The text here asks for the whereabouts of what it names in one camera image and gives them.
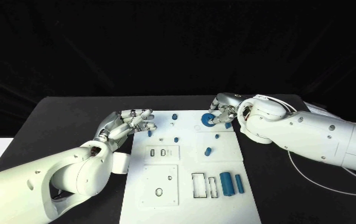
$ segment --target white robotic arm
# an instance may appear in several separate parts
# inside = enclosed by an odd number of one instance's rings
[[[127,135],[156,130],[152,109],[114,112],[95,138],[79,148],[0,172],[0,223],[49,223],[104,189],[113,171],[113,153]],[[49,181],[71,193],[54,199]]]
[[[283,105],[261,95],[247,99],[221,93],[209,112],[219,106],[222,118],[215,117],[209,124],[235,116],[241,132],[255,142],[276,142],[283,149],[309,159],[356,169],[355,124],[310,112],[288,112]]]

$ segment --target white cable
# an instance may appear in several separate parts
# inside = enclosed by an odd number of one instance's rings
[[[356,176],[356,174],[355,174],[346,167],[343,167],[343,169],[345,169],[353,176]]]
[[[342,193],[342,194],[348,194],[348,195],[356,196],[355,193],[337,191],[336,189],[332,189],[332,188],[323,186],[322,184],[319,184],[317,182],[314,182],[314,181],[313,181],[313,180],[301,173],[301,171],[299,170],[299,168],[297,168],[297,166],[296,166],[296,164],[294,164],[293,159],[291,159],[291,164],[294,165],[294,167],[296,167],[299,173],[301,174],[301,176],[303,176],[312,183],[314,183],[317,186],[320,186],[320,187],[329,189],[329,190],[333,191],[333,192],[339,192],[339,193]]]
[[[265,96],[265,95],[261,95],[261,94],[260,94],[260,96],[273,99],[274,101],[277,101],[277,102],[281,103],[283,105],[286,104],[286,105],[294,110],[294,112],[297,111],[297,109],[296,109],[288,103],[286,103],[284,101],[281,101],[280,99],[276,99],[276,98],[273,98],[273,97],[270,97],[270,96]],[[342,193],[342,194],[348,194],[348,195],[356,196],[355,193],[337,191],[336,189],[332,189],[332,188],[323,186],[322,184],[319,184],[317,182],[314,182],[314,181],[313,181],[313,180],[301,173],[301,171],[299,170],[299,168],[297,168],[297,166],[296,166],[296,164],[294,164],[294,161],[293,161],[293,159],[291,159],[291,153],[290,153],[290,152],[288,152],[288,156],[290,156],[291,164],[293,164],[294,168],[297,169],[300,175],[301,175],[312,183],[314,183],[317,186],[323,187],[325,189],[327,189],[327,190],[330,190],[330,191],[333,191],[333,192],[337,192],[337,193]],[[356,174],[355,174],[348,168],[343,167],[343,169],[345,169],[352,175],[356,176]]]

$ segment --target blue disk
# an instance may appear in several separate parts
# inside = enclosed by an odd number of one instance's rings
[[[205,126],[208,126],[208,127],[214,127],[215,126],[215,124],[209,124],[208,122],[209,122],[209,120],[212,120],[215,118],[215,115],[212,114],[212,113],[206,113],[206,114],[203,114],[202,115],[202,124],[205,125]]]

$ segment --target white board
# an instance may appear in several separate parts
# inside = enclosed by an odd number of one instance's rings
[[[173,113],[178,114],[178,120],[172,119]],[[152,137],[147,136],[147,132],[136,134],[120,224],[261,223],[234,129],[232,127],[227,129],[225,124],[218,124],[212,128],[203,126],[201,117],[205,113],[206,111],[154,111],[157,130],[152,133]],[[179,146],[180,160],[144,161],[147,146]],[[206,146],[212,146],[208,157],[205,156]],[[141,204],[147,189],[146,165],[178,166],[178,205],[146,206]],[[231,197],[222,194],[219,174],[225,171],[232,175],[237,193]],[[193,173],[205,174],[206,198],[193,198]],[[166,173],[162,171],[160,174],[165,179]],[[235,174],[241,175],[244,194],[238,193]],[[211,177],[216,182],[218,198],[212,198],[211,194]]]

